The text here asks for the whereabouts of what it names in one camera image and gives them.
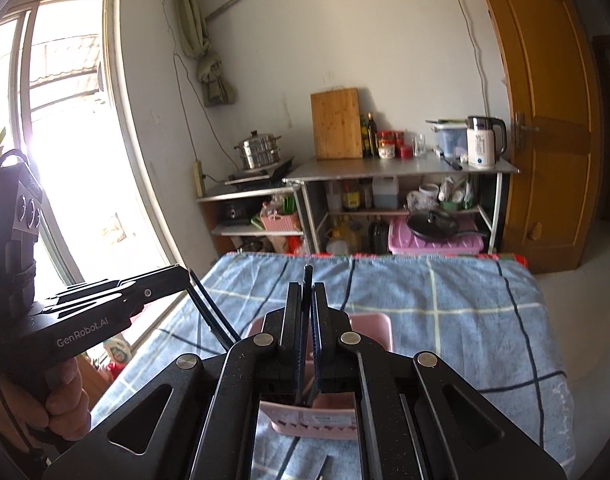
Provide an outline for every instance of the black pan with lid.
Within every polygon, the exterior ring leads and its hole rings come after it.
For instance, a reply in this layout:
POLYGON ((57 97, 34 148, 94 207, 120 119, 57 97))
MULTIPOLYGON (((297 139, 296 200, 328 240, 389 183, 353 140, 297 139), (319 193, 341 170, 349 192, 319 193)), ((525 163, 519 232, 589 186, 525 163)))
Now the black pan with lid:
POLYGON ((487 236, 479 231, 459 231, 458 219, 442 210, 414 211, 407 217, 407 227, 421 240, 432 243, 447 242, 454 237, 464 235, 487 236))

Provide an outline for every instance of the green curtain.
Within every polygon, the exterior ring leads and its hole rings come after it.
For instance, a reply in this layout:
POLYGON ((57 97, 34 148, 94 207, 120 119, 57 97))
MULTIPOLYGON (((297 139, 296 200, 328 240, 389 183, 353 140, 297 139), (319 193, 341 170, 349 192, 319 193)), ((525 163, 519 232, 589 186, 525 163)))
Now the green curtain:
POLYGON ((205 106, 229 105, 236 92, 222 75, 220 57, 211 47, 207 23, 198 0, 178 0, 178 23, 182 51, 198 60, 196 75, 202 84, 205 106))

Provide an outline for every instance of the stainless steel pot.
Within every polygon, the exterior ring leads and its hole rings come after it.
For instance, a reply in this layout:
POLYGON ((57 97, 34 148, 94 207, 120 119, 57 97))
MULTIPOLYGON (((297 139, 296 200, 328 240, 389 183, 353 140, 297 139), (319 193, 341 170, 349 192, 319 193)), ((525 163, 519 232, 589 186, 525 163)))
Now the stainless steel pot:
POLYGON ((247 170, 257 170, 280 161, 280 149, 278 139, 272 134, 258 135, 252 132, 251 136, 241 140, 235 147, 243 161, 243 166, 247 170))

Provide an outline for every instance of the pink storage basket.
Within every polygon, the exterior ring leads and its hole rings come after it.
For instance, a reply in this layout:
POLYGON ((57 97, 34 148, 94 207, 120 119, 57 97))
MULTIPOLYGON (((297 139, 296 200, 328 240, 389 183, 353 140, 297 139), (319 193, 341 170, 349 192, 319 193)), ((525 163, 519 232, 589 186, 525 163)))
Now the pink storage basket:
POLYGON ((266 231, 300 231, 298 213, 286 216, 261 216, 261 222, 266 231))
MULTIPOLYGON (((460 231, 476 229, 476 224, 468 215, 459 216, 458 224, 460 231)), ((484 246, 479 235, 464 235, 441 244, 425 242, 407 227, 404 216, 395 218, 389 224, 389 250, 392 254, 478 254, 484 246)))
MULTIPOLYGON (((352 330, 372 338, 391 352, 394 339, 391 320, 386 314, 349 314, 352 330)), ((262 317, 254 320, 246 336, 257 334, 262 329, 262 317)), ((307 338, 305 383, 314 374, 311 329, 307 338)), ((356 413, 352 394, 319 394, 311 408, 286 406, 275 402, 260 403, 261 411, 272 421, 272 428, 281 434, 332 438, 335 440, 357 440, 356 413)))

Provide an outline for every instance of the electric kettle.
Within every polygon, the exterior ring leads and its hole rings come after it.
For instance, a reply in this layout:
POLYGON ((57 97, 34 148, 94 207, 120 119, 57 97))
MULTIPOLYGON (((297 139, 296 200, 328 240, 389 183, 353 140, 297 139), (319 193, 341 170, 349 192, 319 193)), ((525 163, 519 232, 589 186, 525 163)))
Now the electric kettle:
POLYGON ((500 156, 507 151, 507 126, 502 119, 493 117, 467 118, 467 153, 469 165, 481 170, 493 168, 500 156), (494 126, 501 129, 502 148, 496 149, 494 126))

